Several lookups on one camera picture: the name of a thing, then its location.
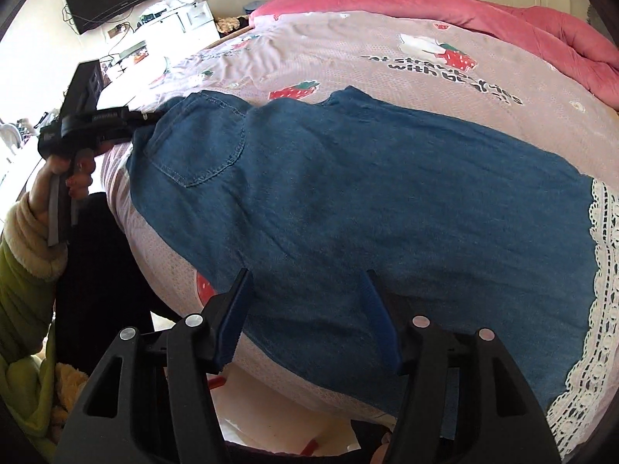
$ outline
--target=blue denim garment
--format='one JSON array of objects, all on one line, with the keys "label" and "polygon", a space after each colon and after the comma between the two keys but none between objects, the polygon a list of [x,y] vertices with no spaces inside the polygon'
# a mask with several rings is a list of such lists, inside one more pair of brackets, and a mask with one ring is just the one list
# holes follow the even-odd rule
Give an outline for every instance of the blue denim garment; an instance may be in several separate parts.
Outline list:
[{"label": "blue denim garment", "polygon": [[216,290],[241,267],[245,332],[302,378],[396,415],[360,270],[421,299],[445,329],[495,330],[540,404],[583,354],[593,278],[592,180],[490,128],[377,101],[253,107],[203,91],[139,129],[137,210]]}]

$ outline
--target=plush toy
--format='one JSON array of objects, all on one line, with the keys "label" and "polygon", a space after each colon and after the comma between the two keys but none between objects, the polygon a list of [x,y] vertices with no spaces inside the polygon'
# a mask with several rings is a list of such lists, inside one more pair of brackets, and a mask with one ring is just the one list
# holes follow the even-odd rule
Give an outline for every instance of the plush toy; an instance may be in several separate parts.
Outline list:
[{"label": "plush toy", "polygon": [[88,375],[76,370],[69,364],[58,363],[56,365],[56,401],[58,404],[52,408],[50,420],[50,439],[58,444],[64,425],[73,410],[79,395],[82,393]]}]

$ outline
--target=green sleeve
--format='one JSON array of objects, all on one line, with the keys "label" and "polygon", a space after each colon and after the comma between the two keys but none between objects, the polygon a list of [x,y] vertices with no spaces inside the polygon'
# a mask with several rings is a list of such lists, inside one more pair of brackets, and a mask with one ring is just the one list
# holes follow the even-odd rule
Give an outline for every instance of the green sleeve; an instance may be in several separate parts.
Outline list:
[{"label": "green sleeve", "polygon": [[30,274],[0,244],[0,356],[7,363],[38,353],[52,319],[54,281]]}]

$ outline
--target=lace hem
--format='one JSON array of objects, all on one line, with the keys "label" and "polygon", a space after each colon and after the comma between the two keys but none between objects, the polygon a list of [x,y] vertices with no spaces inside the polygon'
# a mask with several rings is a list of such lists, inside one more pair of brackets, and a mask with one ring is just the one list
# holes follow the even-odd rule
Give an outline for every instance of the lace hem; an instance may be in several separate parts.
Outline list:
[{"label": "lace hem", "polygon": [[566,391],[550,406],[547,420],[561,457],[584,436],[606,394],[607,377],[619,343],[619,196],[593,180],[589,208],[591,237],[596,242],[598,271],[593,284],[595,300],[589,312],[583,359],[569,372]]}]

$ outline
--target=pink blanket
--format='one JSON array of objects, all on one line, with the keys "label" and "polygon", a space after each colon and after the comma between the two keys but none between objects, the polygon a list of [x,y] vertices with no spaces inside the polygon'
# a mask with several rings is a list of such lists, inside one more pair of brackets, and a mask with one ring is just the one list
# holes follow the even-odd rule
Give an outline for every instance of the pink blanket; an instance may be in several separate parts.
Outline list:
[{"label": "pink blanket", "polygon": [[541,57],[619,111],[619,50],[589,24],[556,10],[476,0],[271,0],[252,17],[352,10],[435,19],[489,34]]}]

